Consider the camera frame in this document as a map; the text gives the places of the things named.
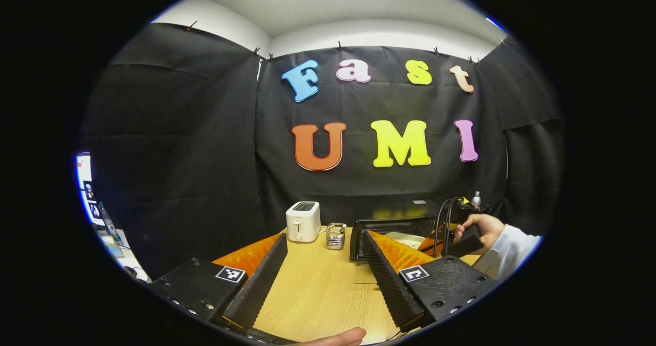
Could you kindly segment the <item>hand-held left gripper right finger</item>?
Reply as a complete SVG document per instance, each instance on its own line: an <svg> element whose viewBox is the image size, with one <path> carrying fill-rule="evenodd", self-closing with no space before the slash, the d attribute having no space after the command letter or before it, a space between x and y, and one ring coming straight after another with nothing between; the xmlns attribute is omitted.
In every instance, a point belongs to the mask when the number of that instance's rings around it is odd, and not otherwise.
<svg viewBox="0 0 656 346"><path fill-rule="evenodd" d="M362 252L401 332L450 318L498 286L459 257L435 259L371 230L363 231Z"/></svg>

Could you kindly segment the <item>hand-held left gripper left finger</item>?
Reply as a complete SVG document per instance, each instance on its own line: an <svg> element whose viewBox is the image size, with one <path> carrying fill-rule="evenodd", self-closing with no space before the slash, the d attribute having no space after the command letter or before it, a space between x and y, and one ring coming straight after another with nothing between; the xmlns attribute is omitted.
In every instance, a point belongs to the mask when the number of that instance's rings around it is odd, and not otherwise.
<svg viewBox="0 0 656 346"><path fill-rule="evenodd" d="M205 322L250 330L287 255L288 237L279 233L214 261L188 259L150 287Z"/></svg>

